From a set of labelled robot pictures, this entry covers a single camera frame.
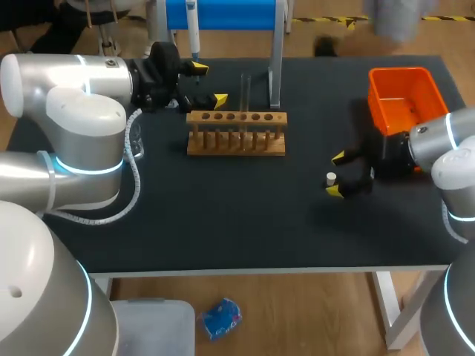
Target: wooden test tube rack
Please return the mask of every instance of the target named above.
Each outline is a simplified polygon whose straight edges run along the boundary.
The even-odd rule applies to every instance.
[[[276,112],[192,111],[188,155],[284,156],[287,114]]]

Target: orange bin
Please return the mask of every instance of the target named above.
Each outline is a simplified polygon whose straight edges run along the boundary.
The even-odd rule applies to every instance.
[[[448,113],[430,72],[422,67],[372,69],[368,104],[375,126],[385,136]]]

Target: white cable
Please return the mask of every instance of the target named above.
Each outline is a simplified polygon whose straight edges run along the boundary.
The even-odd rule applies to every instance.
[[[63,219],[73,221],[75,223],[83,224],[83,225],[105,225],[109,223],[113,223],[121,218],[123,218],[137,203],[137,200],[140,196],[140,175],[139,169],[137,168],[137,164],[135,163],[134,155],[132,154],[131,149],[131,127],[134,124],[134,121],[137,117],[142,114],[142,110],[137,109],[135,110],[128,118],[127,124],[125,125],[125,154],[128,158],[128,163],[131,165],[132,174],[134,175],[134,182],[135,182],[135,191],[134,195],[132,196],[131,201],[129,204],[119,213],[113,215],[112,217],[106,217],[105,219],[85,219],[84,217],[78,217],[76,215],[72,215],[69,213],[65,213],[63,211],[46,211],[46,214],[54,215],[55,217],[62,217]]]
[[[468,243],[467,239],[461,237],[452,229],[451,222],[448,219],[448,209],[444,201],[442,201],[442,221],[444,222],[445,229],[447,230],[449,235],[451,235],[455,240],[458,240],[461,243]]]

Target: blue chair backrest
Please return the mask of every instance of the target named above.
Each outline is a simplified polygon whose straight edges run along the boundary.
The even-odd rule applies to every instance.
[[[200,30],[274,30],[275,0],[197,0]],[[169,30],[186,30],[185,0],[166,0]]]

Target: blue chair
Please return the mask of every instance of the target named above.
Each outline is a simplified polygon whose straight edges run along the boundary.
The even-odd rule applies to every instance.
[[[188,29],[186,2],[156,1],[156,22],[154,22],[157,27],[154,31],[157,31],[157,34],[152,38],[173,42],[173,31]],[[286,0],[197,0],[197,7],[201,30],[273,31],[269,62],[269,99],[271,108],[279,108]]]

